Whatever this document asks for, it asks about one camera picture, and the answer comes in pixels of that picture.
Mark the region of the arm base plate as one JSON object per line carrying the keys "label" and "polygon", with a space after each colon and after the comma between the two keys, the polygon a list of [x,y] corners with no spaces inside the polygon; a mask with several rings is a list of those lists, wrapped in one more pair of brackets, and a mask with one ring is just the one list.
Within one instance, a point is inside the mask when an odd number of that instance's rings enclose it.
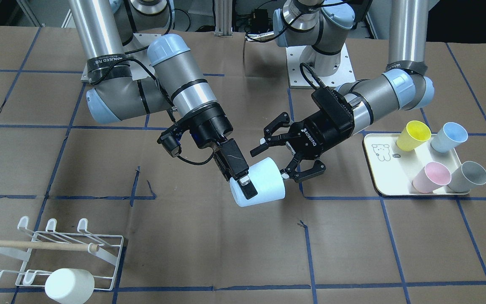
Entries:
{"label": "arm base plate", "polygon": [[309,64],[312,70],[327,86],[337,87],[344,83],[356,81],[346,44],[340,53],[326,56],[317,53],[311,46],[294,46],[286,48],[289,87],[292,89],[312,88],[301,75],[301,62]]}

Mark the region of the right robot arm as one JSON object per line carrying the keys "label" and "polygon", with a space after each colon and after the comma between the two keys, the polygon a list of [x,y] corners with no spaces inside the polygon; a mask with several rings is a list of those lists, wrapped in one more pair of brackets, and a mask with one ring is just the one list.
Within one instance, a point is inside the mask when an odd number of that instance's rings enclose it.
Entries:
{"label": "right robot arm", "polygon": [[119,0],[70,0],[70,11],[81,39],[86,94],[92,117],[102,124],[167,111],[180,116],[158,138],[172,157],[181,157],[181,137],[189,132],[198,148],[211,157],[229,182],[238,206],[283,199],[285,184],[276,163],[265,158],[249,166],[230,138],[233,127],[190,48],[175,33],[165,33],[134,57],[116,25]]}

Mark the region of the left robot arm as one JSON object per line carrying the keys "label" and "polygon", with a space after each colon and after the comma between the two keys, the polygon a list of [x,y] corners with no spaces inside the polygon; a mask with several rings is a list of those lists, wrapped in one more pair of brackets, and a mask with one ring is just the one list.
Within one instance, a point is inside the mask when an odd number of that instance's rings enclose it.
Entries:
{"label": "left robot arm", "polygon": [[319,110],[299,122],[282,114],[264,129],[256,156],[269,147],[287,146],[295,161],[316,160],[330,148],[366,129],[391,112],[419,109],[434,96],[425,64],[427,0],[391,3],[388,64],[374,79],[326,85],[324,77],[340,66],[342,48],[355,13],[347,0],[288,0],[273,13],[280,47],[302,46],[299,70],[314,77],[312,99]]}

